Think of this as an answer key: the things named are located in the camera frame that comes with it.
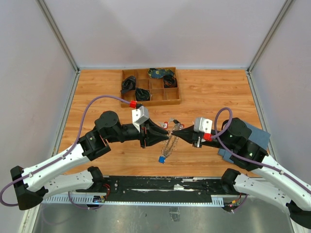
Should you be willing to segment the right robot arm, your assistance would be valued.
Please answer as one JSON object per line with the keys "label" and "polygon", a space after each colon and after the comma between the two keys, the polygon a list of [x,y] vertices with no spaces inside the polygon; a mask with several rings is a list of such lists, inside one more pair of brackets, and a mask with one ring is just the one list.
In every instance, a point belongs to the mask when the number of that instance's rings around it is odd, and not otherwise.
{"label": "right robot arm", "polygon": [[266,149],[250,140],[252,130],[239,118],[230,117],[218,131],[209,119],[200,117],[195,124],[172,134],[194,147],[209,146],[229,153],[229,160],[239,168],[257,174],[268,184],[256,182],[234,169],[227,169],[220,182],[225,194],[234,191],[270,203],[300,226],[311,227],[311,186],[277,162]]}

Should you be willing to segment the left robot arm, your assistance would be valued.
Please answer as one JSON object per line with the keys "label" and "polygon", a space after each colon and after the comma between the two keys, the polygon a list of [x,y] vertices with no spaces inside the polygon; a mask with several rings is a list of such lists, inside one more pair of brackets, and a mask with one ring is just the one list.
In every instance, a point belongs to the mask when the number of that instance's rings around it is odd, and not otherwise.
{"label": "left robot arm", "polygon": [[34,166],[12,168],[19,209],[31,209],[53,195],[68,191],[101,191],[104,178],[97,167],[74,175],[64,172],[107,154],[111,151],[109,143],[138,140],[141,148],[145,148],[168,139],[168,131],[151,121],[144,108],[133,110],[132,117],[132,123],[121,124],[117,113],[105,111],[95,120],[93,130],[61,153]]}

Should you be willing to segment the key with blue tag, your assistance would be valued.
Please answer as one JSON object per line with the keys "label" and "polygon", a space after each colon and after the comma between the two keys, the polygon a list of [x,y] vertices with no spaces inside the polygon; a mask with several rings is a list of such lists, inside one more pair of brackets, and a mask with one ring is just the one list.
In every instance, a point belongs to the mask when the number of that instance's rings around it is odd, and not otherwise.
{"label": "key with blue tag", "polygon": [[164,156],[160,156],[158,161],[163,164],[165,163],[165,160],[166,158]]}

